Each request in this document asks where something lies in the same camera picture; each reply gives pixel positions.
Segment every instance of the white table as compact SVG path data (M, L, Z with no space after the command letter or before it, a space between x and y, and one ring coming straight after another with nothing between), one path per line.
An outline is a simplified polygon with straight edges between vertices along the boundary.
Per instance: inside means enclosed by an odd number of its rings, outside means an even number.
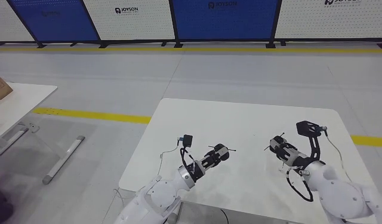
M32 85L32 84L18 84L7 83L12 89L12 93L0 100L0 142L4 146L0 150L0 155L3 154L19 137L21 137L28 129L31 129L32 133L35 133L40 129L33 122L27 121L25 116L41 104L46 98L48 98L53 92L56 91L57 86L53 85ZM13 137L8 140L4 140L3 136L7 134L12 128L14 128L20 121L25 123L25 126L18 131ZM61 147L54 143L44 144L52 149L59 157L60 160L55 164L51 171L44 177L43 183L48 184L56 175L58 170L71 156L77 146L85 139L84 136L79 136L73 142L71 147L64 151Z
M294 223L327 223L318 195L314 194L314 202L300 198L278 170L281 161L271 151L264 151L271 138L285 132L283 137L287 141L310 155L308 138L299 136L295 126L304 120L327 126L329 138L341 150L349 176L356 183L375 187L334 110L180 99L163 99L160 102L119 181L119 187L137 191L148 184L158 172L160 154L174 149L177 137L189 134L193 135L189 150L196 159L200 160L211 150L208 145L218 143L237 149L237 152L230 152L227 161L208 170L190 192L182 192L183 201ZM346 180L336 150L324 135L318 140L321 160L332 165ZM179 166L179 150L165 154L160 175L171 179ZM303 194L306 193L297 174L291 176L291 181ZM375 223L372 217L362 221Z

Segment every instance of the cardboard box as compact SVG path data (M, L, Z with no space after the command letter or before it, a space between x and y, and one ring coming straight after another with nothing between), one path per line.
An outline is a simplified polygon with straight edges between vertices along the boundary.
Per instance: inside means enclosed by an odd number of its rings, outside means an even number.
M0 100L9 95L12 91L12 88L3 79L0 78Z

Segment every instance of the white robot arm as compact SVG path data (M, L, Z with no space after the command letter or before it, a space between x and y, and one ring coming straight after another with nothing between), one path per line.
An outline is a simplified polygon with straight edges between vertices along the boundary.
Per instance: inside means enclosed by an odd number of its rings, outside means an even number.
M276 136L270 140L270 150L290 166L301 177L310 194L310 198L304 197L289 181L289 171L286 178L289 185L304 200L313 201L311 191L318 192L322 208L324 209L330 224L352 223L347 219L368 217L374 214L377 223L382 224L382 198L377 190L353 182L339 180L335 170L320 160L320 149L317 137L324 132L326 127L320 127L308 121L297 123L297 132L309 138L312 148L311 156L308 157L289 144L286 139Z
M218 144L202 160L193 160L186 165L184 154L188 154L186 148L191 146L192 136L185 135L180 140L183 141L183 148L180 149L183 165L175 172L175 178L154 178L136 193L135 198L121 211L115 224L163 224L180 204L177 192L190 191L208 169L229 158L228 148Z

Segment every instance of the gray floor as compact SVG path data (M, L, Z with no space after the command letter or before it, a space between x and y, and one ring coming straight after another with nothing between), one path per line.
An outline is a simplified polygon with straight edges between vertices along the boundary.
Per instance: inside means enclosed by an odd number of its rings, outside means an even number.
M151 116L163 97L330 108L350 134L382 136L381 63L382 54L0 52L0 76L58 85L42 104L52 108ZM78 135L87 139L48 186L41 180L58 157L32 134L0 157L0 189L16 206L7 223L112 223L123 207L113 189L146 126L30 118L47 141L67 147ZM357 148L382 191L382 148ZM279 223L232 211L227 215L231 223ZM220 210L191 204L184 205L179 221L224 222Z

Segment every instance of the yellow floor line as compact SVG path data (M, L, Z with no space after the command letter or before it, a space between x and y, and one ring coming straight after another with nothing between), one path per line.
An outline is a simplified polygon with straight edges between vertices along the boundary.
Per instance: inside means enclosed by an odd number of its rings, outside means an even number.
M151 117L148 116L136 116L136 115L121 115L117 113L101 113L101 112L89 112L89 111L71 111L67 109L53 109L53 108L36 108L33 113L39 113L43 115L59 115L69 116L77 118L87 119L103 119L109 121L130 122L136 124L148 124Z
M42 115L58 115L69 116L77 118L87 119L103 119L109 121L130 122L136 124L148 124L151 117L149 116L137 116L137 115L122 115L118 113L101 113L101 112L89 112L89 111L72 111L68 109L54 109L54 108L36 108L33 113L39 113ZM352 140L356 145L366 145L382 147L382 137L369 137L369 136L356 136L352 135Z
M165 51L165 52L181 52L181 51L193 51L193 52L247 52L247 53L381 53L382 49L339 49L339 48L170 48L170 47L119 47L119 48L49 48L43 49L36 48L0 48L0 51L95 51L95 52L109 52L109 51Z
M357 136L352 135L353 143L356 145L367 145L382 147L382 137L370 137L370 136Z

